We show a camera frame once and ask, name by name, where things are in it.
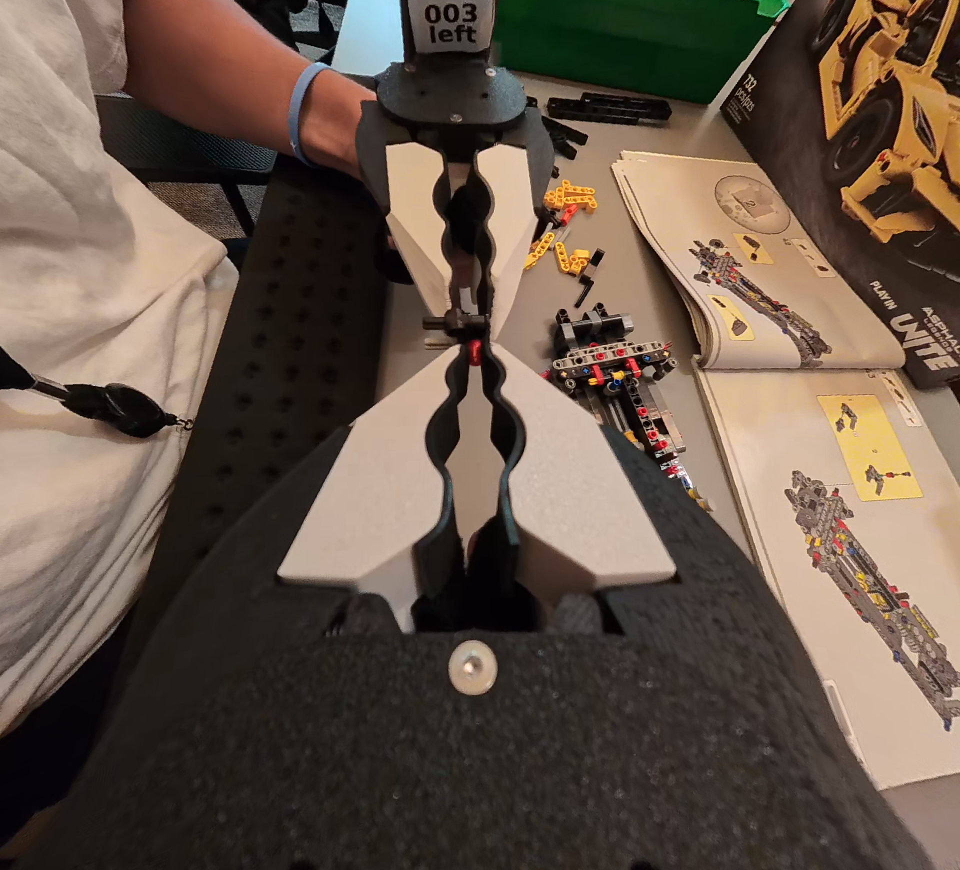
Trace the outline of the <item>black chair frame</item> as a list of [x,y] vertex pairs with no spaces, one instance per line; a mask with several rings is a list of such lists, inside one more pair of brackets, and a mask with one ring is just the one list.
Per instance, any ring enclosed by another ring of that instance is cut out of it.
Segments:
[[123,94],[95,103],[105,152],[141,183],[216,185],[244,235],[254,233],[240,187],[268,184],[275,151],[188,127]]

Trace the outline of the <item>person in white shirt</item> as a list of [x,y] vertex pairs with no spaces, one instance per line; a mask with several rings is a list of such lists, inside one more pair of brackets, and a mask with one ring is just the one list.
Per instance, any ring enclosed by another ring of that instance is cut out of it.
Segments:
[[[2,0],[2,348],[62,384],[135,387],[192,417],[238,274],[104,149],[128,72],[122,0]],[[2,392],[2,732],[132,606],[186,447]]]

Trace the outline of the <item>black lego panel piece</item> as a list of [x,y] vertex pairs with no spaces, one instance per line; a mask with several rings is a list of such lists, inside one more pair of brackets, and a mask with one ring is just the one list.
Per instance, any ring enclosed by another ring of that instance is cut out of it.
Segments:
[[578,154],[578,147],[585,146],[589,136],[569,125],[541,115],[541,122],[553,146],[555,155],[567,160],[574,160]]

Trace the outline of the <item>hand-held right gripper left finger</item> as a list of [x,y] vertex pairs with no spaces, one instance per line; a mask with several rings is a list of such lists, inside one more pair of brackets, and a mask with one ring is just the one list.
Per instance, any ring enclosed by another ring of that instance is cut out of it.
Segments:
[[413,631],[411,607],[424,593],[414,544],[440,520],[445,493],[426,432],[450,396],[457,356],[448,348],[354,420],[278,567],[281,582],[378,595]]

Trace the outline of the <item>black dotted pad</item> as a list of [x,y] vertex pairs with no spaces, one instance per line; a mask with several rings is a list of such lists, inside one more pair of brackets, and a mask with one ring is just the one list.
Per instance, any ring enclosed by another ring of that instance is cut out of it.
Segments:
[[255,502],[375,401],[388,283],[358,180],[273,168],[112,694],[186,579]]

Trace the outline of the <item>person's left hand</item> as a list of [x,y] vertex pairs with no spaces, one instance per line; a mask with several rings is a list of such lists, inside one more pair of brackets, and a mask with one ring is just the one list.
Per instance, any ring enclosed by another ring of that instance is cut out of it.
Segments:
[[336,71],[318,72],[306,90],[299,118],[299,144],[306,160],[360,179],[356,131],[363,104],[376,99],[368,87]]

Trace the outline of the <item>black lego beam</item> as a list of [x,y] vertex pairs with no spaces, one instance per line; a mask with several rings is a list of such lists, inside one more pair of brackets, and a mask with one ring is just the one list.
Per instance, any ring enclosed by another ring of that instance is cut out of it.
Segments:
[[608,123],[616,125],[662,124],[671,119],[672,109],[661,98],[628,97],[585,91],[578,99],[551,97],[546,110],[554,120]]

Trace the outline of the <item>pile of yellow lego pieces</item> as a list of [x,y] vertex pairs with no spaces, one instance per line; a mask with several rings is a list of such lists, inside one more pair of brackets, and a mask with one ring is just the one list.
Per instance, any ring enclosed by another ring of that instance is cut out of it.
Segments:
[[568,276],[580,276],[586,271],[593,254],[587,249],[567,248],[570,222],[578,213],[592,215],[597,209],[594,190],[563,180],[543,196],[536,210],[536,222],[529,252],[523,269],[532,269],[547,254],[552,253],[558,270]]

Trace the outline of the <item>person's left forearm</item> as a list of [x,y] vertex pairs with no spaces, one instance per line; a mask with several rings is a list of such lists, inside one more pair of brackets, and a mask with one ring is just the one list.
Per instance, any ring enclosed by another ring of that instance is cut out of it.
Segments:
[[234,0],[122,2],[122,93],[199,131],[292,154],[289,104],[306,58]]

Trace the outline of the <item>lego instruction booklet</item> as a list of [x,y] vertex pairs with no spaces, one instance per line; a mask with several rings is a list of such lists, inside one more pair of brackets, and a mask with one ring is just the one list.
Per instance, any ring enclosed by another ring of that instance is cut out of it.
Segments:
[[752,555],[854,754],[882,791],[958,774],[958,483],[899,344],[755,164],[611,170],[691,314]]

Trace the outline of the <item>black lego connector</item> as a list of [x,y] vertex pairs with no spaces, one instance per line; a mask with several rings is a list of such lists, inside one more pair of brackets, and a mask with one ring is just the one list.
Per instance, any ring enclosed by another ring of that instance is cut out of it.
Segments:
[[442,332],[459,342],[482,338],[489,330],[490,316],[480,311],[474,297],[472,288],[460,287],[454,305],[442,316],[423,317],[422,328]]

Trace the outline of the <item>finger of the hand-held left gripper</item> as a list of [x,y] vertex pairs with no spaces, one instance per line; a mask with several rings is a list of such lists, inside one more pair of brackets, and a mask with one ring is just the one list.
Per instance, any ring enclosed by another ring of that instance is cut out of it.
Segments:
[[481,219],[480,243],[472,258],[470,282],[479,288],[482,281],[481,249],[491,252],[486,263],[486,314],[489,330],[502,330],[522,280],[537,218],[531,192],[526,151],[497,144],[480,151],[474,171],[490,198],[486,217]]
[[387,146],[386,160],[390,234],[426,309],[444,317],[452,307],[447,161],[418,142]]

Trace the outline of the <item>green plastic bin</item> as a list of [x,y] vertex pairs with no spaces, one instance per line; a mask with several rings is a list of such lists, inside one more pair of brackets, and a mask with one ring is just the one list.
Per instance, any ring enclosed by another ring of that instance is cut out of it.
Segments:
[[788,0],[499,0],[507,68],[709,104]]

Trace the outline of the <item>lego set box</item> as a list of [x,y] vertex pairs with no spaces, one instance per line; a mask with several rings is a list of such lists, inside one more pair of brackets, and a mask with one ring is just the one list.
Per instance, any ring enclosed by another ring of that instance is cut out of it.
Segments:
[[959,0],[796,0],[722,113],[911,381],[958,392]]

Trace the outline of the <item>black curved lego piece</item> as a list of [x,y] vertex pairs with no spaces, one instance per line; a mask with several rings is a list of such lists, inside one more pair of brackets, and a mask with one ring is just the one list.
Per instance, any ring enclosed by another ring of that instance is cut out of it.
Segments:
[[593,289],[596,271],[599,264],[603,261],[604,256],[604,250],[597,249],[592,253],[587,263],[582,267],[582,271],[578,277],[578,283],[582,289],[577,300],[573,304],[575,309],[580,309],[582,307],[582,304],[585,302],[591,290]]

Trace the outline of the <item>grey lego car chassis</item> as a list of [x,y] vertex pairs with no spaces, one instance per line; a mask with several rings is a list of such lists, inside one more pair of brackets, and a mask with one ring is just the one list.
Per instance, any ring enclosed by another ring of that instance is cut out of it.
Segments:
[[703,510],[712,512],[684,466],[687,447],[672,411],[658,390],[678,366],[670,342],[637,341],[627,314],[603,303],[573,320],[562,308],[553,330],[553,359],[541,376],[645,453],[676,480]]

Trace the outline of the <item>light blue wristband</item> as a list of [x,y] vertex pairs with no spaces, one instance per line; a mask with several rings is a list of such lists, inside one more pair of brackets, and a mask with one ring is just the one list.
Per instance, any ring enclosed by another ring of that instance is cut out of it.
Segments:
[[287,139],[293,156],[308,168],[319,168],[319,164],[306,156],[301,136],[301,119],[304,103],[315,79],[331,67],[322,62],[310,62],[295,80],[287,109]]

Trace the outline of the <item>black round disc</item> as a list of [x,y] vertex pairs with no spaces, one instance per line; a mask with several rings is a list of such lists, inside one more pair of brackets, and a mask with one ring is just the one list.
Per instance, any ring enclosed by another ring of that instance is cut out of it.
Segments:
[[189,431],[193,427],[192,419],[165,411],[150,396],[126,384],[68,384],[64,390],[61,404],[70,412],[127,437],[145,440],[169,428]]

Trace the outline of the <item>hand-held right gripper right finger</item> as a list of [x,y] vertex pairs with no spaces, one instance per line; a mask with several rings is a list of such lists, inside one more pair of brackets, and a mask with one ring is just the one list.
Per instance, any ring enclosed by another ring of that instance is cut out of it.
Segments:
[[486,576],[554,608],[568,594],[670,581],[677,565],[608,437],[509,350],[485,346],[490,439],[503,469]]

